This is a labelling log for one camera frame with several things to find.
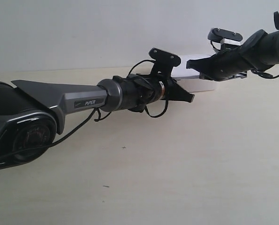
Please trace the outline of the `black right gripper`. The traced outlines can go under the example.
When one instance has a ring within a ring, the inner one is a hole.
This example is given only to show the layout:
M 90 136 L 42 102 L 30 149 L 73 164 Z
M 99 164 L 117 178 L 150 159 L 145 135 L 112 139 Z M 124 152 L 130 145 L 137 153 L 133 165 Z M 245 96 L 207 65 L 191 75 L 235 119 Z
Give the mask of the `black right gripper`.
M 248 75 L 248 64 L 234 50 L 223 50 L 207 58 L 190 59 L 186 69 L 200 72 L 203 79 L 216 82 L 244 79 Z

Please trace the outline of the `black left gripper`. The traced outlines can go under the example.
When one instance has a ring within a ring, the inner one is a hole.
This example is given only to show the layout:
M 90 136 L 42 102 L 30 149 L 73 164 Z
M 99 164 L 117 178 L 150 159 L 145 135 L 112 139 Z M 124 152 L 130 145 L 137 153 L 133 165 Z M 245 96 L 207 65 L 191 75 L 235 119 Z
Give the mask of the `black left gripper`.
M 151 84 L 156 93 L 156 100 L 169 100 L 192 103 L 195 95 L 187 92 L 169 75 L 157 73 L 151 75 Z

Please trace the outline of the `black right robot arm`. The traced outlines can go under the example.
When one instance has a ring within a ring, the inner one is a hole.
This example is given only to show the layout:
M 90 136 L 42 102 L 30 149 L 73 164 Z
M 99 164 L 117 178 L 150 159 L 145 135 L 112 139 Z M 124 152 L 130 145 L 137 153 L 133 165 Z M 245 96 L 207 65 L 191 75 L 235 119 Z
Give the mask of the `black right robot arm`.
M 279 29 L 273 33 L 260 29 L 240 46 L 221 50 L 208 58 L 188 60 L 186 68 L 199 72 L 201 79 L 221 82 L 247 71 L 265 72 L 277 64 Z

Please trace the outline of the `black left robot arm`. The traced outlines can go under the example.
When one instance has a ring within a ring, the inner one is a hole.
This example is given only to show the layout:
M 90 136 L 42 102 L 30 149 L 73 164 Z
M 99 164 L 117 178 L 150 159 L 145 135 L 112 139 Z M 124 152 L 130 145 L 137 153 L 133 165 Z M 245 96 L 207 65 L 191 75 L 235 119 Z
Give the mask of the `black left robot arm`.
M 68 114 L 141 113 L 159 100 L 193 99 L 173 78 L 161 74 L 114 76 L 97 85 L 0 82 L 0 170 L 29 163 L 57 145 L 55 137 L 63 133 Z

